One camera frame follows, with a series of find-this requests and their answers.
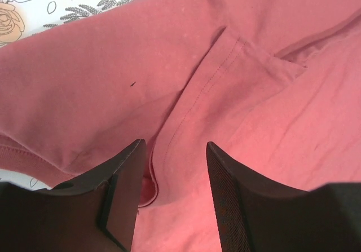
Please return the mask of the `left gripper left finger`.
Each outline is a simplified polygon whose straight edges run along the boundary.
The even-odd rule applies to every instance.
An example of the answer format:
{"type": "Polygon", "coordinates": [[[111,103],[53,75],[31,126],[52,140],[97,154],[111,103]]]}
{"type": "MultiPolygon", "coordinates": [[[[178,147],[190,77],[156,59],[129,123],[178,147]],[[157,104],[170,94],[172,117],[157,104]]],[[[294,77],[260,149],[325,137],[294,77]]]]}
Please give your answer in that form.
{"type": "Polygon", "coordinates": [[[2,251],[130,251],[146,143],[53,189],[1,183],[2,251]]]}

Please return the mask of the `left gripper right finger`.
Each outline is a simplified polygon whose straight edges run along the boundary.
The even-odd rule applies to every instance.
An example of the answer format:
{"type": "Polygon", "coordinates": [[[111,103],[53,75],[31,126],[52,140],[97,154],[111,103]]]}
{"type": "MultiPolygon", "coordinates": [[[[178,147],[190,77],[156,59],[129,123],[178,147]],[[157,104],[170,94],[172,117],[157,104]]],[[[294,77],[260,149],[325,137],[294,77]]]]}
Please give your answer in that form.
{"type": "Polygon", "coordinates": [[[360,184],[306,192],[273,181],[209,142],[206,160],[223,251],[359,251],[360,184]]]}

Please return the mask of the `pink t shirt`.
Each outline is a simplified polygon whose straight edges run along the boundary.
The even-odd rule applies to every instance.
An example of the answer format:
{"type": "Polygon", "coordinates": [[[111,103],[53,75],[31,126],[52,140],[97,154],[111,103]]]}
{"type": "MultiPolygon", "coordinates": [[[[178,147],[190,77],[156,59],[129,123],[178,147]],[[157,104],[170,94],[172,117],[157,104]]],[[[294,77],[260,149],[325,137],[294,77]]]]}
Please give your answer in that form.
{"type": "Polygon", "coordinates": [[[360,180],[360,0],[133,0],[1,48],[1,168],[47,185],[147,142],[134,251],[220,251],[206,144],[360,180]]]}

